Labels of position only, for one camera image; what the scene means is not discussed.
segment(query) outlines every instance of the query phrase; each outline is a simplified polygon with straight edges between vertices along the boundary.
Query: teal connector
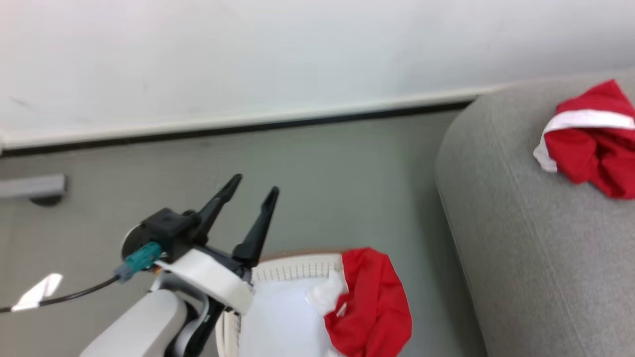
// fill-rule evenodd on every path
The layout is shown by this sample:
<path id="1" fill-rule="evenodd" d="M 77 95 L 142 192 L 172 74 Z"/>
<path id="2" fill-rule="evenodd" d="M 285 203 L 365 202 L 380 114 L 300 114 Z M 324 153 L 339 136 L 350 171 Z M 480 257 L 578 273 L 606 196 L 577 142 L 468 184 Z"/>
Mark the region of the teal connector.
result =
<path id="1" fill-rule="evenodd" d="M 123 283 L 130 280 L 141 269 L 153 265 L 159 258 L 161 258 L 161 246 L 159 243 L 150 242 L 129 255 L 125 264 L 115 269 L 115 275 L 119 276 L 119 281 Z"/>

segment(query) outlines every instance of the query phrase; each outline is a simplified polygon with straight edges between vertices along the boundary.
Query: baseboard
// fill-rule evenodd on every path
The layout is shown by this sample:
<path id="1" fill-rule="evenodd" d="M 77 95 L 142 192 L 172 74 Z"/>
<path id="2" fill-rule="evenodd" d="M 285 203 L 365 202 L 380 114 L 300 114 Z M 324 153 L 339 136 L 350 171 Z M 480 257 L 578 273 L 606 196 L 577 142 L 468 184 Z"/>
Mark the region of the baseboard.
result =
<path id="1" fill-rule="evenodd" d="M 381 103 L 303 112 L 280 112 L 266 116 L 203 118 L 161 125 L 84 130 L 54 135 L 24 137 L 6 135 L 3 137 L 2 157 L 460 110 L 469 105 L 478 95 L 497 88 L 498 86 L 471 88 L 439 92 L 424 97 L 387 100 Z"/>

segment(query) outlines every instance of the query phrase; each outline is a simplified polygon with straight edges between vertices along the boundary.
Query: black baseboard strip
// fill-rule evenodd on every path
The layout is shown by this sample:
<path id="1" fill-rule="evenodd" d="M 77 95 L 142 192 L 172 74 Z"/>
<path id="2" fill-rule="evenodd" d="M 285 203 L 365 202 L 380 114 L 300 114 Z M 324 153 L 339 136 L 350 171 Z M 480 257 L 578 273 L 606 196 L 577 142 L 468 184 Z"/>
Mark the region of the black baseboard strip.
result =
<path id="1" fill-rule="evenodd" d="M 178 131 L 173 133 L 144 135 L 139 137 L 113 138 L 105 140 L 94 140 L 89 142 L 75 142 L 69 144 L 47 145 L 41 147 L 24 147 L 19 149 L 5 149 L 2 157 L 28 156 L 36 154 L 49 154 L 60 151 L 76 151 L 81 149 L 93 149 L 96 147 L 130 145 L 142 142 L 157 142 L 165 140 L 178 140 L 184 138 L 208 137 L 215 135 L 227 135 L 235 133 L 245 133 L 250 131 L 265 131 L 283 128 L 297 128 L 300 126 L 323 125 L 332 123 L 343 123 L 347 121 L 381 119 L 398 116 L 409 116 L 416 114 L 430 114 L 435 112 L 457 111 L 467 107 L 471 101 L 454 102 L 438 105 L 426 105 L 422 107 L 407 107 L 400 109 L 391 109 L 388 111 L 363 112 L 355 114 L 344 114 L 339 116 L 330 116 L 323 118 L 299 119 L 294 121 L 284 121 L 281 123 L 266 123 L 257 125 L 237 126 L 232 128 L 217 128 L 196 131 Z"/>

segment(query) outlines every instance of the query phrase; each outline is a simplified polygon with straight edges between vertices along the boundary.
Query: gray ottoman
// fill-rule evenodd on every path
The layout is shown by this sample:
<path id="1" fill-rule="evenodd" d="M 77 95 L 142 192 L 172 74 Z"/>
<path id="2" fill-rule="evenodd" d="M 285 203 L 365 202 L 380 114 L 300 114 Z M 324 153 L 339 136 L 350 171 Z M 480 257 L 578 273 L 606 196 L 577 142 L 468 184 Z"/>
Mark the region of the gray ottoman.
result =
<path id="1" fill-rule="evenodd" d="M 490 357 L 635 356 L 635 201 L 543 172 L 556 105 L 635 71 L 511 88 L 452 124 L 436 175 Z"/>

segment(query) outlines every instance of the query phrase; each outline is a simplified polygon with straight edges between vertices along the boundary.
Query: red garment in basket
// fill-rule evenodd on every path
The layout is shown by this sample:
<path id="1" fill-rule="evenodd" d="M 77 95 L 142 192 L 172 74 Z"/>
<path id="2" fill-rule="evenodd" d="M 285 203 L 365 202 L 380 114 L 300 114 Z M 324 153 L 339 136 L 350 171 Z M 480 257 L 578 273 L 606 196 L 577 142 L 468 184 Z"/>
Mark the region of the red garment in basket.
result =
<path id="1" fill-rule="evenodd" d="M 410 339 L 403 286 L 386 254 L 371 248 L 342 254 L 349 292 L 324 317 L 331 342 L 346 357 L 395 357 Z"/>
<path id="2" fill-rule="evenodd" d="M 615 80 L 558 105 L 534 150 L 543 170 L 635 198 L 635 109 Z"/>

